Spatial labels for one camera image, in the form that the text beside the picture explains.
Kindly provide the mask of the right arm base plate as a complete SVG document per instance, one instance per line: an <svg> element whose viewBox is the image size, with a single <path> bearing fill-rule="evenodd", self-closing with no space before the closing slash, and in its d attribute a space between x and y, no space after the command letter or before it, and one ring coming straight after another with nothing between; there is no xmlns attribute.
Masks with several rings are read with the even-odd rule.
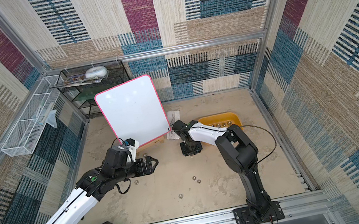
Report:
<svg viewBox="0 0 359 224"><path fill-rule="evenodd" d="M265 206L264 211L254 210L252 207L240 207L233 210L237 224L262 224L285 218L282 207L277 201Z"/></svg>

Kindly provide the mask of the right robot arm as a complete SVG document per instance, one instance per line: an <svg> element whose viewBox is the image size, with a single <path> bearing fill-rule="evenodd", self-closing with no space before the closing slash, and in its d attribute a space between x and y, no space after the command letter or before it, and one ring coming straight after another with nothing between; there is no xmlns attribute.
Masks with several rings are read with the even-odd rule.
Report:
<svg viewBox="0 0 359 224"><path fill-rule="evenodd" d="M168 130L181 138L184 156L200 153L202 143L217 147L227 166L241 178L249 208L247 219L254 224L284 219L280 205L271 200L263 187L258 164L264 159L258 159L258 148L241 126L218 128L195 120L178 120Z"/></svg>

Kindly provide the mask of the yellow plastic storage box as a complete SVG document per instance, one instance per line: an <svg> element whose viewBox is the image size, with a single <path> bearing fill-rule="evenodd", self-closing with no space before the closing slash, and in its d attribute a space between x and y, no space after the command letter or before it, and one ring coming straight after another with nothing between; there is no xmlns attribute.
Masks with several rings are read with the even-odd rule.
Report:
<svg viewBox="0 0 359 224"><path fill-rule="evenodd" d="M202 123L203 125L209 126L209 128L219 128L217 124L223 124L226 123L226 127L220 128L221 130L226 130L227 128L231 127L227 123L228 121L236 120L237 124L232 124L241 127L242 123L238 117L237 114L233 112L226 112L226 113L220 113L220 114L214 114L209 115L207 117L202 117L198 119L199 123Z"/></svg>

